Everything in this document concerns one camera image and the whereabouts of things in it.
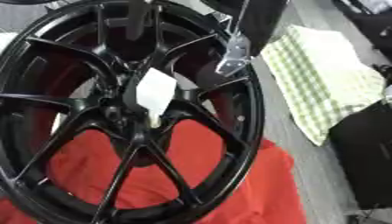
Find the rim lip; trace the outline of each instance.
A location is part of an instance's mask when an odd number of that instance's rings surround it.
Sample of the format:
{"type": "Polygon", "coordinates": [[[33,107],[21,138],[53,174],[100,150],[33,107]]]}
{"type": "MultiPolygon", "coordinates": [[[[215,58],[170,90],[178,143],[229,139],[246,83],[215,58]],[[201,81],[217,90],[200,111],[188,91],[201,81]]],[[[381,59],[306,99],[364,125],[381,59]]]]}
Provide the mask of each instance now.
{"type": "MultiPolygon", "coordinates": [[[[8,62],[8,60],[10,58],[15,58],[12,57],[13,53],[16,51],[20,50],[20,47],[23,45],[21,43],[23,43],[22,41],[25,41],[26,36],[30,35],[31,33],[37,32],[37,31],[42,31],[43,28],[47,28],[48,26],[51,26],[52,21],[55,19],[59,19],[64,17],[67,14],[72,14],[72,10],[75,9],[75,7],[77,6],[88,6],[90,4],[97,4],[97,3],[101,3],[101,2],[107,2],[107,1],[86,1],[83,3],[74,3],[71,4],[67,7],[61,8],[60,10],[57,10],[47,16],[42,17],[41,19],[39,19],[37,22],[35,22],[34,24],[30,25],[29,28],[27,28],[24,32],[22,32],[21,34],[19,34],[16,39],[5,49],[5,51],[3,52],[2,56],[0,57],[0,71],[3,71],[4,68],[6,67],[6,64],[8,62]]],[[[197,14],[197,17],[195,17],[197,12],[193,12],[191,15],[193,18],[198,18],[201,22],[203,22],[204,24],[206,23],[206,20],[204,17],[201,19],[200,14],[197,14]]],[[[214,30],[216,30],[222,37],[226,38],[227,36],[225,36],[225,33],[221,30],[220,27],[216,26],[213,27],[210,24],[206,24],[209,27],[212,27],[214,30]]],[[[255,74],[255,72],[253,71],[252,67],[249,66],[247,68],[247,73],[249,74],[249,78],[251,79],[251,83],[252,83],[252,87],[255,89],[254,91],[254,95],[255,95],[255,99],[251,100],[251,102],[254,103],[254,105],[252,105],[252,107],[255,108],[256,112],[259,112],[258,115],[256,115],[255,113],[251,114],[253,117],[251,118],[253,121],[255,121],[255,123],[252,123],[254,128],[249,128],[250,130],[254,130],[254,133],[251,133],[249,135],[249,139],[254,139],[252,141],[251,144],[251,148],[252,150],[249,151],[249,153],[246,155],[246,157],[243,159],[244,163],[242,163],[242,166],[240,167],[240,169],[236,169],[236,170],[241,170],[238,171],[236,173],[236,181],[232,181],[232,183],[229,184],[229,187],[226,187],[220,195],[217,195],[214,200],[212,200],[210,203],[205,204],[204,206],[199,207],[198,209],[196,209],[196,211],[194,211],[192,214],[187,213],[186,217],[183,217],[184,215],[181,216],[177,216],[177,217],[173,217],[169,220],[166,220],[162,223],[172,223],[172,222],[176,222],[176,220],[182,220],[182,221],[194,221],[196,219],[198,219],[199,217],[203,216],[204,214],[208,213],[210,210],[214,209],[215,207],[217,207],[242,181],[241,178],[238,178],[239,176],[242,176],[242,178],[245,177],[246,172],[248,171],[254,157],[256,156],[257,153],[257,148],[258,145],[260,143],[260,138],[262,136],[262,132],[263,132],[263,123],[264,123],[264,114],[263,114],[263,95],[261,93],[261,88],[260,88],[260,84],[258,82],[257,76],[255,74]]],[[[0,81],[2,79],[7,80],[8,79],[8,75],[10,75],[10,73],[0,76],[0,81]]],[[[4,83],[1,83],[0,85],[2,85],[0,87],[0,89],[4,88],[4,83]]],[[[4,179],[6,179],[6,174],[3,170],[3,166],[0,167],[1,170],[1,176],[3,176],[4,179]]],[[[30,198],[26,197],[26,195],[23,195],[22,192],[20,192],[18,189],[12,191],[11,190],[11,185],[4,183],[4,182],[0,182],[0,185],[3,186],[4,190],[7,190],[7,193],[11,193],[10,197],[11,199],[16,202],[16,204],[18,204],[22,209],[26,210],[26,211],[34,211],[34,214],[36,213],[40,213],[41,214],[45,214],[46,216],[50,216],[53,214],[48,214],[47,210],[43,207],[40,208],[36,208],[34,206],[36,206],[37,204],[33,201],[30,200],[30,198]]]]}

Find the black object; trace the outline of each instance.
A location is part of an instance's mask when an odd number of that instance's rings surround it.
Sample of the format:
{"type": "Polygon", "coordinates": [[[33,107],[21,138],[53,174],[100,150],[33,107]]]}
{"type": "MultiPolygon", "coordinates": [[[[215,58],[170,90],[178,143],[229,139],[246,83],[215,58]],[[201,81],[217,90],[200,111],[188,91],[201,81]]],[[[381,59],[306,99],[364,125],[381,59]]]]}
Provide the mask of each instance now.
{"type": "Polygon", "coordinates": [[[151,4],[144,0],[129,0],[127,38],[139,39],[144,31],[145,20],[151,11],[151,4]]]}
{"type": "Polygon", "coordinates": [[[175,3],[156,1],[152,7],[162,7],[154,10],[153,25],[137,41],[129,41],[127,0],[69,4],[30,25],[1,55],[0,186],[18,208],[37,220],[190,223],[215,209],[248,172],[264,119],[255,71],[247,66],[230,77],[214,73],[228,41],[222,28],[175,3]],[[151,67],[181,74],[197,86],[176,90],[156,129],[145,111],[133,109],[127,95],[135,93],[129,82],[142,79],[151,67]],[[87,98],[68,98],[91,79],[96,81],[87,98]],[[201,105],[206,100],[217,117],[201,105]],[[59,112],[68,117],[51,135],[59,112]],[[225,144],[215,170],[193,189],[172,166],[161,141],[184,119],[205,125],[225,144]],[[89,129],[105,133],[115,147],[122,147],[115,149],[122,162],[99,206],[58,188],[46,172],[47,161],[60,146],[89,129]],[[122,182],[145,160],[161,168],[179,196],[157,206],[116,209],[122,182]]]}
{"type": "Polygon", "coordinates": [[[386,10],[379,14],[372,14],[361,8],[361,3],[351,2],[362,9],[361,13],[352,11],[341,0],[333,0],[338,9],[348,17],[360,32],[369,39],[374,48],[380,50],[389,61],[392,61],[392,10],[386,10]]]}
{"type": "Polygon", "coordinates": [[[361,209],[392,207],[392,109],[380,101],[330,130],[361,209]]]}

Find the wheel spoke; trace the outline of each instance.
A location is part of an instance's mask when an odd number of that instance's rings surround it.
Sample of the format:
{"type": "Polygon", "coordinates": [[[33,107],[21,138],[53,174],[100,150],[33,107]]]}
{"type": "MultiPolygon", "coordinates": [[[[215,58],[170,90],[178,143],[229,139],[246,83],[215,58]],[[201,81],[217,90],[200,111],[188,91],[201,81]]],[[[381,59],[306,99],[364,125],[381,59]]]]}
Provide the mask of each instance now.
{"type": "Polygon", "coordinates": [[[97,33],[98,33],[98,45],[105,46],[108,37],[109,27],[106,22],[106,15],[102,4],[95,7],[97,16],[97,33]]]}
{"type": "Polygon", "coordinates": [[[96,54],[82,50],[80,47],[67,45],[43,38],[28,38],[31,44],[38,46],[40,51],[61,53],[70,58],[81,60],[95,70],[108,88],[116,87],[116,75],[103,59],[96,54]]]}
{"type": "Polygon", "coordinates": [[[216,38],[216,36],[216,33],[208,34],[204,37],[196,38],[184,44],[174,46],[173,48],[165,52],[164,61],[174,60],[184,53],[191,53],[192,51],[203,49],[205,47],[204,45],[207,43],[211,43],[210,41],[216,38]]]}
{"type": "Polygon", "coordinates": [[[94,218],[91,224],[100,223],[106,216],[110,215],[110,212],[115,207],[116,198],[121,190],[124,180],[130,174],[132,168],[132,161],[137,154],[139,147],[136,147],[132,142],[129,144],[128,148],[125,150],[122,162],[115,171],[115,176],[112,178],[108,189],[104,193],[101,203],[95,212],[94,218]]]}
{"type": "Polygon", "coordinates": [[[10,105],[23,103],[25,105],[53,109],[66,114],[71,110],[84,109],[86,103],[82,99],[70,99],[33,94],[0,94],[0,101],[9,102],[10,105]]]}
{"type": "Polygon", "coordinates": [[[34,154],[24,169],[15,177],[15,180],[21,179],[34,165],[46,162],[61,146],[72,140],[76,136],[76,130],[82,125],[84,116],[87,116],[86,112],[69,115],[49,137],[44,146],[34,154]]]}
{"type": "Polygon", "coordinates": [[[227,130],[211,112],[198,103],[175,99],[171,101],[167,112],[180,116],[181,120],[191,119],[206,126],[218,134],[226,145],[233,146],[238,151],[249,148],[235,133],[227,130]]]}
{"type": "Polygon", "coordinates": [[[160,146],[151,139],[146,148],[153,156],[157,165],[177,187],[179,191],[179,197],[188,205],[201,204],[199,197],[193,192],[193,189],[186,183],[182,175],[176,170],[160,146]]]}
{"type": "Polygon", "coordinates": [[[234,78],[234,79],[229,78],[228,80],[225,80],[222,83],[216,84],[214,87],[211,87],[207,90],[200,91],[199,99],[203,102],[208,98],[211,98],[213,95],[217,93],[221,93],[224,91],[228,91],[229,89],[239,87],[239,85],[243,85],[243,83],[248,80],[249,80],[248,76],[234,78]]]}
{"type": "Polygon", "coordinates": [[[89,120],[84,122],[77,130],[76,133],[80,134],[86,130],[98,130],[101,133],[107,135],[109,138],[114,138],[118,140],[125,140],[125,138],[117,134],[116,128],[109,125],[104,121],[89,120]]]}

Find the white block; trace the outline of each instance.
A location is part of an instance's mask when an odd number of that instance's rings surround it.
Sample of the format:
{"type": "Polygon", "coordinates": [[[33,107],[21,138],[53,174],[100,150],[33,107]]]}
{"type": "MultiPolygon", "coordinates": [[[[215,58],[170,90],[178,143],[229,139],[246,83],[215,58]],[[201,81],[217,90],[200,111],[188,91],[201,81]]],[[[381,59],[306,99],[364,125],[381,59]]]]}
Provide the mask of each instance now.
{"type": "Polygon", "coordinates": [[[137,104],[149,110],[151,119],[158,119],[172,101],[176,86],[176,79],[151,68],[137,84],[137,104]]]}

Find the black wheel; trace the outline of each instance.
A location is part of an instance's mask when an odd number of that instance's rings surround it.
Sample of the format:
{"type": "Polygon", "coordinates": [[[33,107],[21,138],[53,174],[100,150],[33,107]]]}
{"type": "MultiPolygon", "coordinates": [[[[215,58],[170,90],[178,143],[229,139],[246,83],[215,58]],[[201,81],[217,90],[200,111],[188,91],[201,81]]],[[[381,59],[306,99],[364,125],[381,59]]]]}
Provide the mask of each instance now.
{"type": "Polygon", "coordinates": [[[248,66],[229,77],[215,73],[228,40],[223,29],[175,3],[157,1],[152,8],[143,36],[132,42],[125,35],[127,1],[70,4],[30,25],[1,56],[0,184],[38,221],[189,223],[216,208],[248,172],[264,119],[254,70],[248,66]],[[154,129],[134,95],[150,67],[196,85],[177,87],[154,129]],[[70,97],[86,82],[92,83],[86,97],[70,97]],[[58,114],[64,121],[52,131],[58,114]],[[206,126],[225,145],[216,168],[194,188],[165,155],[173,127],[185,119],[206,126]],[[106,134],[122,159],[99,205],[60,189],[46,169],[59,148],[85,130],[106,134]],[[148,165],[158,165],[178,197],[146,208],[116,208],[131,168],[148,165]]]}

